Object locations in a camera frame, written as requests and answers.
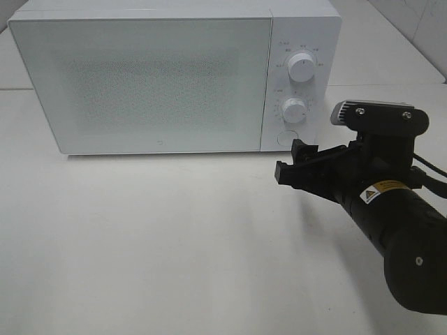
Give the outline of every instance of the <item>white microwave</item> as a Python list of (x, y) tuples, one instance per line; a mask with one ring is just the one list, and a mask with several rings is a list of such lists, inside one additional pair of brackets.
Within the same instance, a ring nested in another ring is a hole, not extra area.
[(8, 22), (64, 154), (290, 150), (317, 132), (327, 0), (30, 0)]

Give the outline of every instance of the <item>timer dial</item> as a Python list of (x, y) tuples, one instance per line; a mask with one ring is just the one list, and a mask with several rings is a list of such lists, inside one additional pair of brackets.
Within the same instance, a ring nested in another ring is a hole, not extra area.
[(306, 102), (299, 98), (288, 99), (282, 105), (282, 116), (284, 121), (290, 124), (297, 124), (306, 118)]

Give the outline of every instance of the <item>warning label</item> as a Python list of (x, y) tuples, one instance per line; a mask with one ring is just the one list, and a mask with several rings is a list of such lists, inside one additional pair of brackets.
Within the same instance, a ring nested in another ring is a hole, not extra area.
[(361, 194), (360, 199), (362, 199), (365, 204), (369, 204), (372, 200), (376, 199), (380, 194), (397, 189), (407, 189), (409, 187), (397, 180), (383, 180), (372, 184), (367, 187)]

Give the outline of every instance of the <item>table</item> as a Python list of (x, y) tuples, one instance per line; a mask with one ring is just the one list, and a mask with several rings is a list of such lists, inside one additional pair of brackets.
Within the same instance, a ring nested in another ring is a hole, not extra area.
[[(445, 168), (446, 94), (329, 87), (325, 112), (414, 103), (432, 121), (416, 152)], [(0, 334), (445, 334), (391, 297), (339, 205), (276, 184), (288, 153), (67, 157), (33, 91), (0, 106)], [(322, 147), (354, 137), (323, 129)]]
[[(331, 0), (343, 17), (329, 85), (440, 84), (441, 73), (367, 0)], [(0, 34), (0, 89), (31, 89), (9, 30)]]

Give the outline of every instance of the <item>screw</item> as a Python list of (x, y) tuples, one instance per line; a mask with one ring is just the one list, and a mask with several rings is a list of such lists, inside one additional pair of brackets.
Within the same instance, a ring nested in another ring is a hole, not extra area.
[(416, 265), (421, 266), (424, 263), (424, 259), (422, 257), (416, 257)]
[(365, 109), (364, 108), (357, 108), (356, 109), (356, 114), (357, 115), (364, 115), (364, 113), (365, 113)]
[(410, 112), (403, 112), (403, 113), (402, 113), (402, 118), (404, 118), (405, 121), (409, 121), (409, 120), (411, 120), (412, 116), (413, 116), (413, 115), (411, 115)]

